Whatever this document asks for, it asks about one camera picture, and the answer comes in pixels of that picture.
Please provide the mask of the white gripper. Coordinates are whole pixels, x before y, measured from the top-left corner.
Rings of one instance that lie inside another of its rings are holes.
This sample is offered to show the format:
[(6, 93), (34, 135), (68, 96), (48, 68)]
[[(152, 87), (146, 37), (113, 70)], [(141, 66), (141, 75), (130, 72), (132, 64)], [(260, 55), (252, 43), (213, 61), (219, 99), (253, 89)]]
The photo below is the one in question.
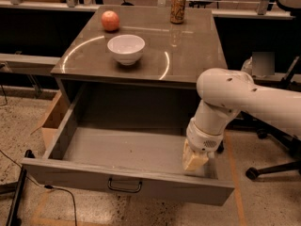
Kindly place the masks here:
[(209, 157), (206, 153), (215, 152), (223, 140), (223, 135), (210, 135), (197, 128), (192, 118), (186, 128), (186, 141), (182, 152), (182, 167), (186, 171), (195, 171), (204, 166)]

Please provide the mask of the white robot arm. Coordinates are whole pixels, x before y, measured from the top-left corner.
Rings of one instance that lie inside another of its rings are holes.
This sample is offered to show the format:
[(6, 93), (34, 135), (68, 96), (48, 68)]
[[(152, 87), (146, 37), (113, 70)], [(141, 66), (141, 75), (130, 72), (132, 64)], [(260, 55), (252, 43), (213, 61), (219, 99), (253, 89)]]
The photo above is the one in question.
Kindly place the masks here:
[(301, 93), (259, 86), (242, 71), (213, 68), (197, 81), (201, 101), (188, 123), (182, 166), (195, 171), (217, 150), (226, 126), (245, 112), (278, 130), (301, 137)]

